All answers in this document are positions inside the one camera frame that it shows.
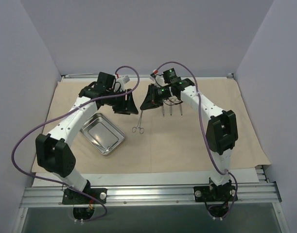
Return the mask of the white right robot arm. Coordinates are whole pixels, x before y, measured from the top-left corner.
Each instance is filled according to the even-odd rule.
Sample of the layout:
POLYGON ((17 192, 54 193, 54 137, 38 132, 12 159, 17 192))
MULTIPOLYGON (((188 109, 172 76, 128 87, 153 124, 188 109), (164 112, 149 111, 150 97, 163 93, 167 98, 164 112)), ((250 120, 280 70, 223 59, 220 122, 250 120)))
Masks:
POLYGON ((165 86, 148 85, 140 109, 144 111, 159 108, 169 97, 176 97, 198 112, 201 133, 213 165, 210 182, 214 185, 208 189, 209 196, 213 200, 220 200, 226 195, 224 185, 231 180, 230 158, 238 140, 236 115, 232 110, 226 111, 214 104, 200 92, 197 80, 188 78, 165 86))

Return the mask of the beige cloth wrap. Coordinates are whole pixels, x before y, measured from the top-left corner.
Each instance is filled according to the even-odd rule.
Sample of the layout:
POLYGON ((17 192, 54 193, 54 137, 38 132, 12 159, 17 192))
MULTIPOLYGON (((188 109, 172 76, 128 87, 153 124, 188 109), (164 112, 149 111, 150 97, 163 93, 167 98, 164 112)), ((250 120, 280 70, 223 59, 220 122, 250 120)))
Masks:
MULTIPOLYGON (((198 81, 199 90, 214 104, 232 110, 237 119, 238 140, 231 154, 232 169, 269 165, 246 111, 240 89, 232 79, 205 79, 198 81)), ((125 140, 108 156, 97 149, 81 134, 77 134, 71 150, 76 158, 76 169, 84 174, 160 173, 204 171, 212 169, 201 134, 198 114, 187 104, 146 110, 142 116, 144 133, 132 133, 137 115, 115 114, 110 106, 100 112, 125 133, 125 140)))

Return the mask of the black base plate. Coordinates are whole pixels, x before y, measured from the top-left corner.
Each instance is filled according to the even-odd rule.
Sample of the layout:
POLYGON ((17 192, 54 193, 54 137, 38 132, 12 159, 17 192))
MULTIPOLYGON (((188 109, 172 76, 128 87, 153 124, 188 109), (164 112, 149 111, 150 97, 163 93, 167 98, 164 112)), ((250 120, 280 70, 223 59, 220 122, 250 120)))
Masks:
MULTIPOLYGON (((105 204, 107 198, 106 188, 91 188, 88 195, 98 200, 98 202, 105 204)), ((79 205, 79 204, 97 204, 95 200, 83 194, 75 192, 69 188, 64 190, 62 204, 64 205, 79 205)))
POLYGON ((194 186, 194 199, 196 202, 225 202, 237 201, 238 197, 234 197, 235 186, 227 185, 207 185, 194 186))

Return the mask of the aluminium front rail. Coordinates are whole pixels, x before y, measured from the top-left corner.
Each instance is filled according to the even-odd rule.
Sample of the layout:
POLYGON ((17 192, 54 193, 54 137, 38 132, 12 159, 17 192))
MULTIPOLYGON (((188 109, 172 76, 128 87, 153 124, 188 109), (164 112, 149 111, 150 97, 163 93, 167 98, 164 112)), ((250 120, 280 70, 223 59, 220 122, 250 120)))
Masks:
MULTIPOLYGON (((153 185, 153 186, 108 186, 105 205, 151 206, 221 204, 223 202, 196 202, 193 187, 196 185, 153 185)), ((25 208, 40 207, 87 207, 89 204, 62 204, 64 187, 26 188, 20 203, 25 208)), ((275 183, 244 183, 234 191, 237 203, 275 203, 281 197, 275 183)))

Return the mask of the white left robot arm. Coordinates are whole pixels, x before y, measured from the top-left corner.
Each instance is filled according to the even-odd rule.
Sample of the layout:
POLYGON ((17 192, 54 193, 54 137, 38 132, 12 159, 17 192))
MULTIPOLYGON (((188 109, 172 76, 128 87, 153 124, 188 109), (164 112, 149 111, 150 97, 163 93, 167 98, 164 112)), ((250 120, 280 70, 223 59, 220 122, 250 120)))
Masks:
POLYGON ((72 108, 58 125, 36 140, 37 163, 54 174, 60 182, 75 189, 73 198, 79 203, 90 200, 90 184, 75 168, 76 159, 71 145, 87 120, 104 105, 112 107, 116 114, 137 115, 132 90, 125 89, 129 77, 100 72, 96 81, 85 86, 72 108))

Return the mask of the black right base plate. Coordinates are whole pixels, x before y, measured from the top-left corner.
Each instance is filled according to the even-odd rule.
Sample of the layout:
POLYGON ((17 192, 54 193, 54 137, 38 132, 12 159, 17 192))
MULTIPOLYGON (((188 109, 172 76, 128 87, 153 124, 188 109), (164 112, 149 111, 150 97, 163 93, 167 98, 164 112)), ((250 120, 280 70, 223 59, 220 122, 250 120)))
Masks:
POLYGON ((234 197, 235 186, 227 185, 207 185, 194 186, 194 199, 196 202, 225 202, 237 201, 238 197, 234 197))

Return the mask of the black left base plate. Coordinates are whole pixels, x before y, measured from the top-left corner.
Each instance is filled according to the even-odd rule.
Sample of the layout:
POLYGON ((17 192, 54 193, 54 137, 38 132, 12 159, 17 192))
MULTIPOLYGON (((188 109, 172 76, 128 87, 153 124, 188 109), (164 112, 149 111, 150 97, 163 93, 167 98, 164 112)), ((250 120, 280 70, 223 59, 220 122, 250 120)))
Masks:
MULTIPOLYGON (((107 198, 106 188, 91 188, 88 195, 98 200, 98 202, 105 204, 107 198)), ((79 204, 97 204, 95 200, 83 194, 75 192, 69 188, 64 190, 62 204, 64 205, 79 205, 79 204)))

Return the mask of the steel curved scissors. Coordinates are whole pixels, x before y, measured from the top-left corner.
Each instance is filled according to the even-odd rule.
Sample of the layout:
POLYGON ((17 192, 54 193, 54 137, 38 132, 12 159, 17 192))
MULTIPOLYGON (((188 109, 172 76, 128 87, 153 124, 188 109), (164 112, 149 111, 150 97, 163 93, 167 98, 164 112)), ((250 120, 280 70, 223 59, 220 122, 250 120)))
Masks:
POLYGON ((177 99, 175 97, 169 98, 169 104, 170 104, 170 116, 172 116, 173 106, 177 104, 177 99))

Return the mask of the steel surgical scissors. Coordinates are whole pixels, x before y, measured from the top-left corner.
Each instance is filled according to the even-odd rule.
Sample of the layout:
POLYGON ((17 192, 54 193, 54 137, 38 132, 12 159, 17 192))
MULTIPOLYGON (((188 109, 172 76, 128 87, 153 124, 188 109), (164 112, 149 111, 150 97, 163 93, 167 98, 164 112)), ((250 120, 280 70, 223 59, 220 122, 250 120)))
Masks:
POLYGON ((162 110, 162 116, 165 117, 165 108, 164 108, 164 105, 162 105, 161 110, 162 110))

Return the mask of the steel surgical forceps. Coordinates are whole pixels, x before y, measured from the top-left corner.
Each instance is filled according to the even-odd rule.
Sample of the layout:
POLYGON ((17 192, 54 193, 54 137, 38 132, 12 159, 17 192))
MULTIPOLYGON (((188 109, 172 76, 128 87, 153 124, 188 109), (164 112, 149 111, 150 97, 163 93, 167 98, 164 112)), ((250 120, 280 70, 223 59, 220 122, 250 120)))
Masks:
POLYGON ((144 133, 144 128, 141 126, 142 116, 143 116, 143 110, 141 110, 141 112, 140 112, 140 117, 139 117, 137 125, 132 128, 132 133, 135 133, 136 131, 138 131, 140 134, 144 133))

